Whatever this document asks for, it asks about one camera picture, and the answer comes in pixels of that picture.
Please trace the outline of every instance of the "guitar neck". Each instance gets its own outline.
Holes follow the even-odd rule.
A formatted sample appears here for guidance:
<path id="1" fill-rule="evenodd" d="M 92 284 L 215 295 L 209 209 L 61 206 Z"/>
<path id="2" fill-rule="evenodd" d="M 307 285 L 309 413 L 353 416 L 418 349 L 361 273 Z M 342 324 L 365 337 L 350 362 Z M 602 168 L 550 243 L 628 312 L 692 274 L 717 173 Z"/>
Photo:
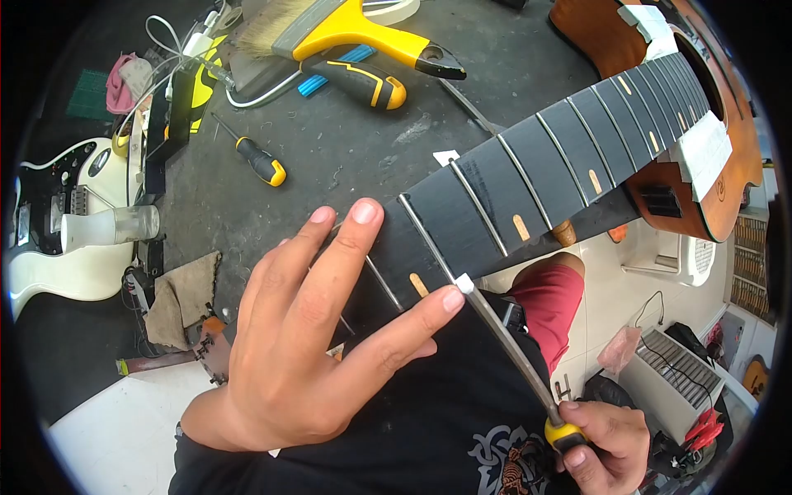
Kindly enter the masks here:
<path id="1" fill-rule="evenodd" d="M 666 55 L 529 116 L 437 170 L 385 205 L 334 341 L 368 335 L 463 273 L 489 274 L 618 187 L 709 109 L 684 57 Z"/>

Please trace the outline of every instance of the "finger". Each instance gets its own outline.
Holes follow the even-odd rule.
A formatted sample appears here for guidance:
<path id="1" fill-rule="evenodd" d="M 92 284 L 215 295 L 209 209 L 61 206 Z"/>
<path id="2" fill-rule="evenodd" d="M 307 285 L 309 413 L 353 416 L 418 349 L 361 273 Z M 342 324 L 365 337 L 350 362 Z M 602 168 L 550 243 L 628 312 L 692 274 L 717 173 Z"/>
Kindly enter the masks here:
<path id="1" fill-rule="evenodd" d="M 335 220 L 336 212 L 331 207 L 317 208 L 297 235 L 278 249 L 261 279 L 254 314 L 286 314 Z"/>
<path id="2" fill-rule="evenodd" d="M 289 358 L 299 360 L 327 350 L 384 218 L 383 207 L 372 199 L 363 198 L 352 206 L 338 235 L 306 276 L 284 319 L 284 328 L 299 330 L 284 332 L 279 340 Z"/>
<path id="3" fill-rule="evenodd" d="M 564 467 L 577 482 L 582 495 L 610 493 L 610 486 L 615 483 L 594 451 L 584 445 L 573 447 L 564 454 Z"/>
<path id="4" fill-rule="evenodd" d="M 443 328 L 465 303 L 462 292 L 448 285 L 424 297 L 370 337 L 360 342 L 328 377 L 324 387 L 342 400 L 350 415 L 357 412 L 391 376 L 419 353 L 433 351 L 427 340 Z"/>
<path id="5" fill-rule="evenodd" d="M 605 402 L 563 401 L 558 412 L 564 421 L 579 426 L 597 447 L 617 459 L 645 455 L 649 449 L 649 430 L 640 410 Z"/>
<path id="6" fill-rule="evenodd" d="M 285 244 L 286 241 L 288 241 L 288 238 L 285 238 L 278 244 L 278 246 L 269 250 L 258 261 L 258 263 L 256 263 L 256 266 L 253 267 L 253 271 L 250 273 L 250 278 L 248 279 L 247 285 L 245 286 L 245 291 L 242 293 L 242 299 L 239 301 L 239 311 L 237 312 L 237 335 L 242 335 L 245 330 L 247 330 L 250 321 L 250 313 L 253 310 L 253 301 L 256 299 L 256 294 L 261 287 L 261 280 L 263 279 L 265 272 L 269 269 L 269 266 L 272 264 L 272 260 L 275 259 L 278 249 L 283 244 Z"/>

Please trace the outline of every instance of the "plastic bag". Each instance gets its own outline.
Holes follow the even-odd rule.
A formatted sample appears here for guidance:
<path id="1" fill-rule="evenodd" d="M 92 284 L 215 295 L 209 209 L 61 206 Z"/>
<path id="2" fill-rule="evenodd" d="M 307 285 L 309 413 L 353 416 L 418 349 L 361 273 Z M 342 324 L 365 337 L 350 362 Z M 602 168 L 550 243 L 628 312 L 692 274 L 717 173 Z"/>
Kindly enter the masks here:
<path id="1" fill-rule="evenodd" d="M 596 362 L 610 373 L 618 375 L 635 354 L 640 338 L 641 329 L 623 326 L 596 357 Z"/>

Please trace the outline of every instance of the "hand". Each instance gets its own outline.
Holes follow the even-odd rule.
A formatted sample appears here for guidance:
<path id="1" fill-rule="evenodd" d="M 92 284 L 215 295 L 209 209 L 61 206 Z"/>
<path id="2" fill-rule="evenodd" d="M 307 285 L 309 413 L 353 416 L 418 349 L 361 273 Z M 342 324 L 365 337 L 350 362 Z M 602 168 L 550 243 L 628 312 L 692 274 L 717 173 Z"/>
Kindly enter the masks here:
<path id="1" fill-rule="evenodd" d="M 564 466 L 583 495 L 633 493 L 646 473 L 649 429 L 644 414 L 605 402 L 567 402 L 558 407 L 564 421 L 581 427 L 604 452 L 574 447 L 564 455 Z"/>
<path id="2" fill-rule="evenodd" d="M 330 207 L 265 254 L 239 304 L 228 384 L 188 407 L 181 420 L 187 436 L 248 451 L 332 439 L 399 368 L 437 351 L 432 335 L 465 302 L 453 285 L 423 298 L 341 362 L 325 354 L 383 218 L 376 201 L 357 201 L 310 271 L 336 220 Z"/>

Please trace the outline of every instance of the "brush bristles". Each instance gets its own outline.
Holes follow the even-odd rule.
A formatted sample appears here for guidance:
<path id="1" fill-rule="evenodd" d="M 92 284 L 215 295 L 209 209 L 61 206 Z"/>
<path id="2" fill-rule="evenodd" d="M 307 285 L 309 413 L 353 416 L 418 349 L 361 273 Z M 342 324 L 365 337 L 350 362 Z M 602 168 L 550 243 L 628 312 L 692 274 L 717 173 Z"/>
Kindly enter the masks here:
<path id="1" fill-rule="evenodd" d="M 255 59 L 272 55 L 272 45 L 316 0 L 272 0 L 239 35 L 237 48 Z"/>

